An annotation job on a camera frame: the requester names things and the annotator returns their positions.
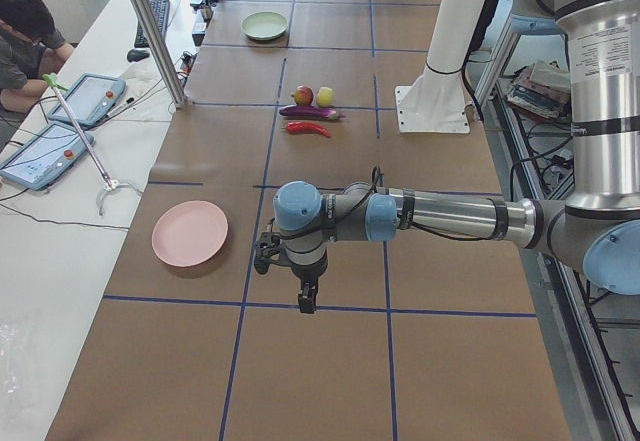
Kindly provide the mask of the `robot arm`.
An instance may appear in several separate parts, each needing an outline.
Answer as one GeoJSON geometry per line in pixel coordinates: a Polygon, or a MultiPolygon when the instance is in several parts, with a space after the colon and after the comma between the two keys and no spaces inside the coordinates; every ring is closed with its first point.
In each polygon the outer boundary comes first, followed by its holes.
{"type": "Polygon", "coordinates": [[[598,287],[639,291],[639,0],[514,0],[568,39],[574,189],[515,202],[355,183],[321,194],[295,181],[275,194],[254,266],[285,266],[298,305],[316,309],[330,241],[387,241],[411,228],[460,241],[506,240],[548,254],[598,287]]]}

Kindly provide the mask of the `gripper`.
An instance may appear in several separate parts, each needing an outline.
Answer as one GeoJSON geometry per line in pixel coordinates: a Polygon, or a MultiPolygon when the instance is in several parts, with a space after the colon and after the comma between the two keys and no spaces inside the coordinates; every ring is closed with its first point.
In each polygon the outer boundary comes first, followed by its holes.
{"type": "Polygon", "coordinates": [[[301,283],[298,293],[299,311],[301,313],[307,313],[309,307],[310,312],[315,312],[317,284],[319,282],[319,278],[325,272],[325,260],[319,259],[318,261],[309,265],[300,265],[293,263],[291,265],[291,270],[301,283]]]}

